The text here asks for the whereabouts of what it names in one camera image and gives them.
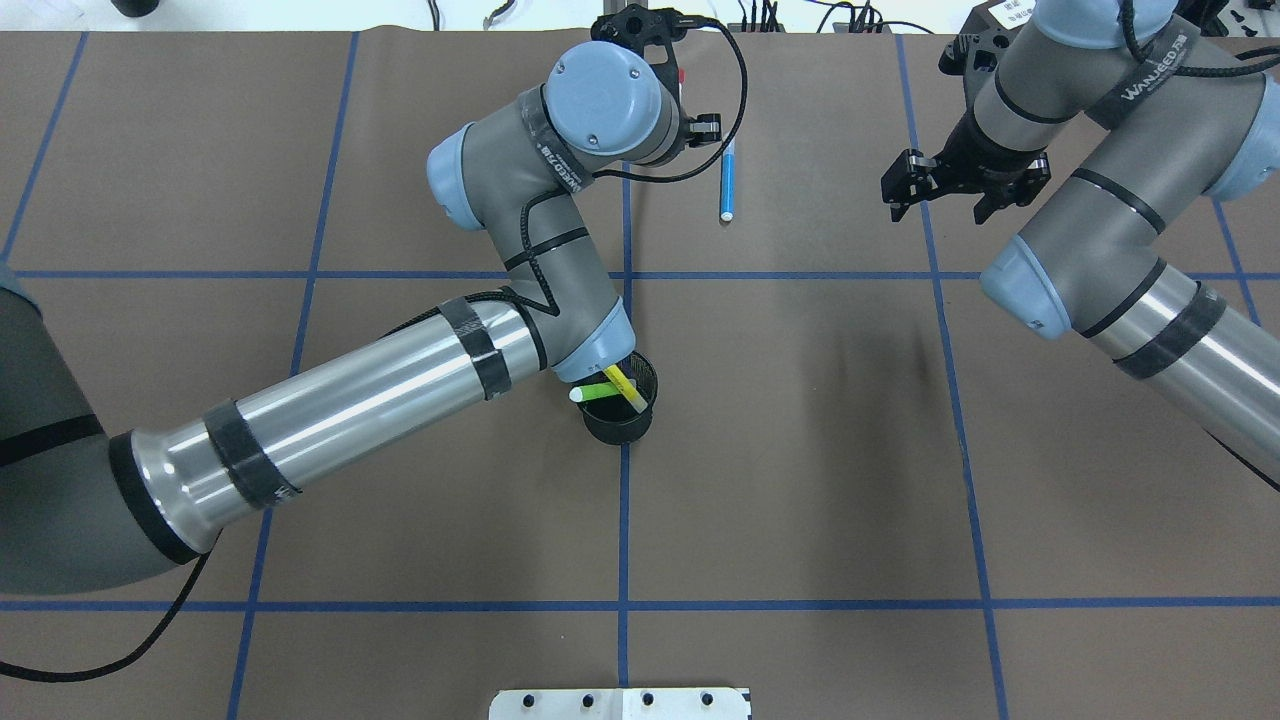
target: black wire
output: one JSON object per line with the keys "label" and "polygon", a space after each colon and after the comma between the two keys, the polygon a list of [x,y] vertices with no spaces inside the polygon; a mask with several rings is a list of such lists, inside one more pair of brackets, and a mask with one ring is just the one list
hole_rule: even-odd
{"label": "black wire", "polygon": [[831,14],[835,13],[837,8],[849,8],[849,27],[854,27],[854,13],[858,12],[858,8],[854,8],[852,3],[815,3],[815,4],[827,5],[827,13],[822,17],[822,22],[818,23],[818,29],[815,29],[814,32],[822,32],[822,28],[827,27],[827,18],[829,18]]}
{"label": "black wire", "polygon": [[23,667],[20,665],[10,665],[8,662],[0,662],[0,675],[8,675],[10,678],[17,678],[19,680],[31,680],[32,683],[82,683],[84,680],[92,680],[96,678],[101,678],[104,675],[110,675],[116,670],[123,670],[129,665],[133,665],[140,657],[142,657],[143,655],[146,655],[148,650],[151,650],[151,646],[154,646],[155,642],[160,639],[160,634],[165,632],[165,629],[169,626],[169,623],[173,623],[173,619],[178,615],[178,611],[182,610],[182,605],[187,602],[187,596],[191,594],[191,588],[196,587],[196,580],[200,579],[201,570],[204,570],[205,564],[209,562],[209,555],[210,553],[206,552],[200,556],[200,560],[196,561],[196,566],[191,569],[191,575],[187,578],[187,583],[182,585],[182,591],[178,592],[178,597],[173,601],[173,605],[169,606],[169,610],[165,611],[164,618],[161,618],[160,623],[155,626],[154,630],[151,630],[151,634],[147,635],[145,641],[142,641],[142,644],[134,648],[134,651],[131,652],[129,655],[125,655],[124,657],[116,660],[115,662],[108,662],[106,665],[102,665],[100,667],[93,667],[92,670],[78,670],[74,673],[51,673],[49,670],[35,670],[31,667]]}
{"label": "black wire", "polygon": [[884,19],[884,15],[879,10],[872,8],[870,0],[863,5],[861,12],[858,13],[858,20],[849,23],[849,32],[870,32],[867,29],[868,22],[876,22],[877,19]]}
{"label": "black wire", "polygon": [[[1151,54],[1151,49],[1142,47],[1138,45],[1138,36],[1133,27],[1134,8],[1133,0],[1120,0],[1120,29],[1124,33],[1125,46],[1129,47],[1129,54],[1138,63],[1144,63],[1147,55]],[[1261,63],[1254,63],[1252,65],[1239,65],[1235,68],[1194,68],[1183,65],[1174,70],[1175,76],[1181,77],[1211,77],[1211,78],[1228,78],[1228,77],[1244,77],[1253,73],[1261,73],[1262,70],[1268,70],[1276,65],[1280,65],[1280,45],[1271,45],[1267,47],[1258,47],[1256,50],[1249,50],[1240,53],[1235,56],[1236,60],[1249,60],[1253,58],[1260,58],[1262,55],[1276,55],[1270,60],[1263,60]]]}
{"label": "black wire", "polygon": [[[497,302],[509,302],[512,305],[522,305],[525,307],[538,310],[539,313],[544,313],[553,318],[559,315],[561,309],[559,305],[556,302],[556,296],[552,295],[552,286],[549,282],[547,282],[547,275],[543,274],[541,265],[538,264],[538,256],[532,254],[534,242],[529,237],[529,211],[532,210],[535,206],[538,206],[540,202],[544,202],[553,197],[559,197],[562,195],[566,195],[563,190],[553,190],[550,192],[544,192],[543,195],[534,197],[529,202],[525,202],[525,206],[521,208],[520,210],[520,245],[521,249],[525,251],[525,255],[529,256],[529,269],[534,272],[534,279],[538,281],[538,287],[543,291],[543,295],[547,297],[547,305],[532,301],[522,295],[516,293],[515,291],[512,291],[511,293],[499,291],[472,292],[471,295],[463,295],[462,296],[463,300],[466,300],[467,302],[483,302],[488,300]],[[421,313],[413,318],[410,318],[408,320],[404,320],[403,323],[387,331],[385,333],[383,333],[383,337],[393,336],[403,331],[404,328],[411,328],[421,323],[422,320],[434,318],[439,314],[440,314],[440,306],[436,305],[435,307],[431,307],[426,313]]]}
{"label": "black wire", "polygon": [[879,28],[882,28],[884,26],[908,26],[908,27],[914,27],[915,29],[923,29],[924,32],[927,32],[929,35],[936,35],[932,29],[929,29],[929,28],[927,28],[924,26],[918,26],[915,23],[909,23],[906,20],[883,20],[883,22],[873,23],[870,26],[867,26],[868,27],[867,32],[879,32]]}
{"label": "black wire", "polygon": [[509,10],[511,6],[515,5],[515,4],[516,4],[516,0],[507,0],[506,3],[503,3],[502,5],[499,5],[497,10],[489,13],[489,17],[484,19],[484,28],[489,29],[489,27],[493,26],[493,22],[498,19],[498,15],[500,15],[500,14],[506,13],[507,10]]}
{"label": "black wire", "polygon": [[742,115],[746,114],[746,60],[742,58],[742,49],[739,47],[737,41],[733,40],[733,33],[731,33],[728,28],[724,27],[724,23],[717,20],[716,18],[703,18],[703,23],[704,23],[703,27],[713,27],[721,31],[721,35],[724,36],[724,40],[728,41],[728,46],[733,50],[733,56],[737,59],[737,68],[742,74],[742,90],[741,90],[741,97],[739,99],[737,104],[737,118],[733,119],[733,127],[730,128],[728,135],[726,135],[724,138],[721,140],[719,147],[717,147],[716,152],[713,152],[712,156],[708,158],[707,161],[704,161],[701,165],[698,165],[696,168],[689,170],[687,173],[680,173],[678,176],[653,177],[653,176],[637,176],[635,173],[628,173],[626,170],[596,170],[591,173],[591,177],[625,178],[636,182],[657,182],[657,183],[680,182],[703,173],[703,170],[710,168],[716,163],[716,160],[719,160],[721,155],[724,154],[724,149],[728,147],[728,143],[737,135],[737,128],[741,127],[742,124]]}

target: blue tape line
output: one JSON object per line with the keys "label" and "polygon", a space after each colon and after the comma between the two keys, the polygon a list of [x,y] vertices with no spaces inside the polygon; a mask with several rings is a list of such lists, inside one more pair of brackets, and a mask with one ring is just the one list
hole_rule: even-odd
{"label": "blue tape line", "polygon": [[[968,273],[974,278],[978,273]],[[637,281],[928,281],[927,272],[667,270],[634,273]]]}
{"label": "blue tape line", "polygon": [[63,88],[58,92],[58,101],[54,102],[54,111],[49,115],[49,124],[45,126],[45,136],[40,140],[40,149],[36,151],[36,160],[31,164],[31,173],[27,176],[27,184],[22,188],[22,197],[18,200],[18,209],[13,213],[13,222],[9,224],[9,236],[4,241],[4,250],[0,251],[0,260],[9,260],[13,246],[18,241],[18,228],[22,227],[22,215],[27,211],[27,201],[31,200],[32,191],[36,190],[36,178],[40,177],[40,167],[45,163],[45,152],[54,138],[54,129],[58,127],[58,118],[63,114],[63,105],[67,104],[67,95],[72,90],[72,79],[79,68],[81,58],[84,56],[84,45],[88,42],[88,33],[82,32],[79,42],[76,44],[76,54],[72,55],[72,64],[67,68],[67,77],[63,78]]}
{"label": "blue tape line", "polygon": [[[897,45],[899,77],[902,81],[902,102],[906,110],[906,127],[911,147],[919,147],[915,128],[915,109],[911,104],[911,82],[908,77],[906,50],[902,36],[895,35]],[[942,279],[938,275],[938,254],[933,241],[933,220],[929,204],[920,204],[920,222],[924,225],[924,245],[929,255],[929,272],[933,274],[933,304],[938,314],[938,329],[942,332],[942,355],[947,369],[947,389],[951,395],[951,415],[955,421],[956,439],[960,443],[960,460],[964,468],[965,495],[969,505],[969,534],[973,539],[973,555],[978,566],[978,589],[982,593],[983,620],[987,625],[987,651],[991,656],[991,676],[996,691],[996,710],[1001,720],[1009,720],[1009,701],[1005,693],[1005,674],[1000,661],[1000,639],[996,633],[996,612],[991,606],[991,582],[987,577],[987,555],[982,539],[982,520],[978,515],[978,493],[973,486],[973,466],[969,461],[969,438],[964,428],[964,410],[960,406],[960,386],[956,380],[955,356],[951,350],[951,331],[947,327],[947,313],[942,297]]]}
{"label": "blue tape line", "polygon": [[[164,612],[173,600],[5,600],[0,612]],[[244,612],[239,601],[188,600],[183,612]]]}
{"label": "blue tape line", "polygon": [[1231,256],[1231,268],[1235,269],[1236,281],[1240,283],[1240,293],[1244,295],[1244,306],[1249,310],[1249,319],[1254,325],[1262,325],[1258,319],[1258,307],[1253,304],[1253,292],[1249,291],[1249,281],[1244,279],[1244,266],[1240,264],[1240,254],[1235,250],[1235,238],[1231,236],[1231,227],[1226,223],[1226,214],[1222,204],[1213,201],[1213,214],[1217,215],[1217,227],[1222,229],[1222,240],[1226,241],[1226,252]]}
{"label": "blue tape line", "polygon": [[[164,612],[172,600],[4,600],[0,612]],[[896,612],[928,610],[1142,610],[1158,607],[1280,607],[1276,596],[1030,597],[936,600],[632,600],[627,612]],[[188,601],[183,612],[243,612],[246,602]],[[255,612],[484,614],[617,612],[613,600],[545,601],[259,601]]]}
{"label": "blue tape line", "polygon": [[993,600],[997,610],[1087,610],[1152,607],[1277,607],[1280,597],[1047,597]]}
{"label": "blue tape line", "polygon": [[[630,172],[631,163],[622,170]],[[635,265],[631,255],[631,181],[622,178],[622,306],[634,316],[632,286]],[[618,687],[631,685],[631,624],[627,606],[631,601],[631,446],[618,450]]]}
{"label": "blue tape line", "polygon": [[634,612],[841,612],[982,610],[980,600],[637,600]]}
{"label": "blue tape line", "polygon": [[[308,270],[14,270],[19,278],[44,279],[307,279]],[[982,273],[977,270],[929,272],[826,272],[826,270],[655,270],[636,272],[632,281],[932,281],[934,275],[942,281],[975,281]],[[1280,273],[1187,273],[1198,281],[1234,281],[1244,278],[1249,282],[1280,281]],[[317,279],[339,281],[500,281],[508,279],[507,273],[497,270],[317,270]],[[609,273],[621,281],[626,273]]]}
{"label": "blue tape line", "polygon": [[253,573],[248,582],[248,600],[244,602],[244,620],[241,624],[241,643],[236,651],[236,673],[232,675],[232,692],[227,700],[227,720],[236,720],[239,714],[241,691],[244,689],[244,669],[248,666],[248,648],[253,639],[253,620],[257,618],[255,605],[262,587],[262,565],[266,561],[266,543],[271,537],[271,509],[262,511],[262,524],[257,532],[257,551],[253,555]]}
{"label": "blue tape line", "polygon": [[[329,167],[325,172],[324,192],[320,196],[320,213],[316,218],[315,242],[311,247],[311,264],[307,269],[307,287],[302,296],[302,310],[298,313],[298,333],[293,343],[293,360],[289,377],[297,375],[302,368],[302,348],[307,338],[307,323],[311,318],[311,300],[315,295],[316,274],[320,269],[320,252],[324,249],[324,231],[329,215],[329,197],[333,193],[333,178],[338,170],[338,152],[342,149],[342,129],[347,117],[347,100],[351,97],[351,78],[356,69],[356,50],[360,47],[360,32],[351,33],[347,47],[347,69],[342,81],[342,96],[338,100],[338,118],[333,126],[333,145],[329,147]],[[250,578],[248,602],[244,609],[244,624],[241,629],[241,646],[236,656],[236,674],[232,679],[230,698],[227,703],[227,720],[236,720],[239,714],[241,689],[244,685],[244,670],[248,665],[248,650],[253,639],[253,619],[259,591],[262,584],[262,568],[266,564],[266,547],[271,537],[270,509],[262,512],[262,525],[257,536],[257,553],[253,557],[253,574]]]}
{"label": "blue tape line", "polygon": [[448,614],[448,612],[617,612],[612,600],[547,600],[547,601],[278,601],[259,602],[259,612],[392,612],[392,614]]}
{"label": "blue tape line", "polygon": [[623,445],[618,461],[618,687],[631,687],[631,445]]}

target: pen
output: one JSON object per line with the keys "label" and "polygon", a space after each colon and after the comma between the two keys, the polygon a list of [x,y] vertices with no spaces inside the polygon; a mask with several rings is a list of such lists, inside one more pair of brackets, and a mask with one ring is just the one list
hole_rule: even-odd
{"label": "pen", "polygon": [[[635,379],[631,379],[632,387],[636,384]],[[590,402],[593,400],[600,400],[604,397],[614,397],[622,395],[613,383],[595,383],[589,386],[577,386],[568,391],[568,398],[573,402]]]}
{"label": "pen", "polygon": [[728,142],[724,155],[721,155],[721,220],[733,219],[733,158],[737,155],[737,138]]}
{"label": "pen", "polygon": [[625,397],[626,401],[631,404],[631,407],[636,411],[637,415],[640,413],[644,413],[645,409],[649,407],[649,401],[645,400],[644,396],[640,395],[640,391],[637,391],[631,384],[631,380],[622,374],[622,368],[618,368],[617,365],[609,365],[608,368],[604,369],[604,377],[609,378],[609,382],[613,383],[613,387],[618,388],[618,392],[621,392],[622,397]]}

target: blue joint cap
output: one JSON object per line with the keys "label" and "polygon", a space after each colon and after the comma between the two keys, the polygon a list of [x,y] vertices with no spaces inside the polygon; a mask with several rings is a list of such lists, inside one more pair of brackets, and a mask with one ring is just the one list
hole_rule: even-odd
{"label": "blue joint cap", "polygon": [[462,181],[462,141],[467,128],[474,124],[462,126],[462,129],[447,137],[426,156],[426,182],[431,186],[431,195],[444,208],[444,214],[465,231],[484,229],[471,211],[467,187]]}
{"label": "blue joint cap", "polygon": [[[1178,0],[1134,0],[1133,31],[1138,41],[1160,32],[1176,6]],[[1050,38],[1071,47],[1124,47],[1119,0],[1039,0],[1032,22]]]}
{"label": "blue joint cap", "polygon": [[1036,331],[1044,340],[1056,340],[1071,329],[1062,299],[1048,279],[1039,259],[1020,236],[1014,236],[996,261],[978,278],[982,291]]}
{"label": "blue joint cap", "polygon": [[663,92],[644,58],[594,40],[571,47],[556,63],[547,79],[547,114],[575,149],[621,155],[658,127]]}
{"label": "blue joint cap", "polygon": [[1267,78],[1262,91],[1262,104],[1253,117],[1249,135],[1244,136],[1240,150],[1231,164],[1222,170],[1204,195],[1215,200],[1235,200],[1244,197],[1258,187],[1280,167],[1280,88],[1276,81]]}
{"label": "blue joint cap", "polygon": [[631,329],[631,320],[620,297],[595,332],[577,346],[577,350],[570,352],[568,357],[552,365],[552,370],[556,370],[556,377],[561,382],[576,383],[614,363],[621,363],[635,348],[636,333]]}
{"label": "blue joint cap", "polygon": [[36,305],[35,299],[27,295],[27,291],[22,290],[22,284],[18,282],[18,275],[13,274],[13,270],[9,269],[9,265],[6,265],[4,260],[0,260],[0,291],[9,291],[27,302],[31,302],[36,310],[40,310],[40,305]]}

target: blue marker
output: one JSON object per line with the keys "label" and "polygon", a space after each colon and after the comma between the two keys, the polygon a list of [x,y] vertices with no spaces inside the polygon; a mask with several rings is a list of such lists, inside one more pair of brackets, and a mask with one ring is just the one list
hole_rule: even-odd
{"label": "blue marker", "polygon": [[724,154],[721,155],[721,220],[726,223],[733,219],[733,156],[737,154],[737,138],[728,142]]}

